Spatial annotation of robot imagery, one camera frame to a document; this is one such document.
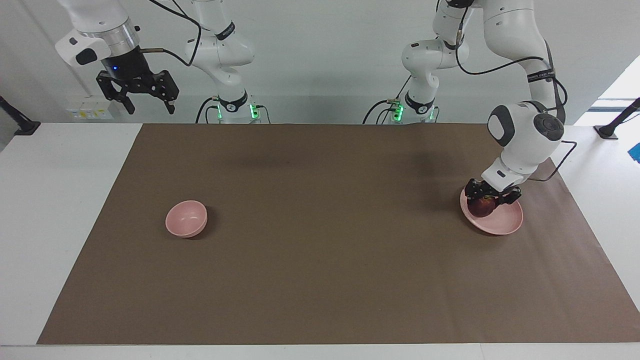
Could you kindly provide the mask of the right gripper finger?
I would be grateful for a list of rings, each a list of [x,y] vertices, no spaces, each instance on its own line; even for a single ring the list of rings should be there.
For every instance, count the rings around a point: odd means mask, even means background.
[[[106,100],[116,101],[123,105],[126,112],[132,116],[135,113],[135,105],[128,96],[130,82],[128,80],[115,79],[107,71],[99,71],[96,82]]]
[[[164,103],[167,112],[173,116],[176,111],[175,101],[179,96],[179,88],[168,70],[153,74],[154,96]]]

